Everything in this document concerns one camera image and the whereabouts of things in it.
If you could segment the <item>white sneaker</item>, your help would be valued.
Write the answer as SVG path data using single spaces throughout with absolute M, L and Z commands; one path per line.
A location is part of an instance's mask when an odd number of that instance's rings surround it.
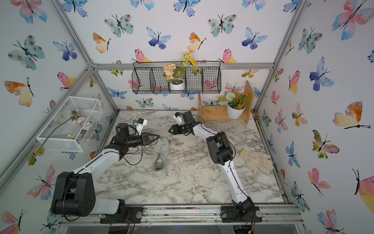
M 166 138 L 160 138 L 153 152 L 153 174 L 156 179 L 164 179 L 167 176 L 167 157 L 170 145 Z

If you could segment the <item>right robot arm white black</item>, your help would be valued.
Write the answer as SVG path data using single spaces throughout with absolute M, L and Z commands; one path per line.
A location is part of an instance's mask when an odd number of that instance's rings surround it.
M 224 132 L 213 131 L 203 123 L 196 121 L 191 111 L 176 112 L 173 119 L 177 121 L 169 129 L 173 135 L 189 135 L 200 137 L 206 141 L 208 153 L 213 164 L 216 164 L 223 172 L 230 187 L 234 204 L 234 213 L 237 218 L 244 218 L 255 211 L 255 205 L 239 179 L 234 165 L 236 151 Z

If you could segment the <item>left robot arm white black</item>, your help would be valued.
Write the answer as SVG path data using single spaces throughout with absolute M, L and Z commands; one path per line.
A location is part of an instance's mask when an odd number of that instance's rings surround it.
M 74 171 L 58 175 L 51 213 L 63 217 L 108 215 L 124 220 L 128 215 L 124 200 L 96 197 L 94 182 L 123 159 L 130 148 L 148 146 L 159 138 L 156 134 L 139 133 L 135 127 L 126 123 L 118 124 L 116 135 L 99 156 Z

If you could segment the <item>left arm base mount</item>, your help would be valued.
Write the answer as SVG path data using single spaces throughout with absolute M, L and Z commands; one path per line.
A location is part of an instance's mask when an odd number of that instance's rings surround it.
M 106 214 L 100 220 L 100 224 L 139 224 L 143 216 L 144 208 L 140 206 L 123 205 L 115 214 Z

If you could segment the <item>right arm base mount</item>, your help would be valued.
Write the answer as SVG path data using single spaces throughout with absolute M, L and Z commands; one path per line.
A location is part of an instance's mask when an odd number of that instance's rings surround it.
M 223 223 L 257 223 L 263 221 L 259 207 L 249 201 L 222 206 L 220 216 Z

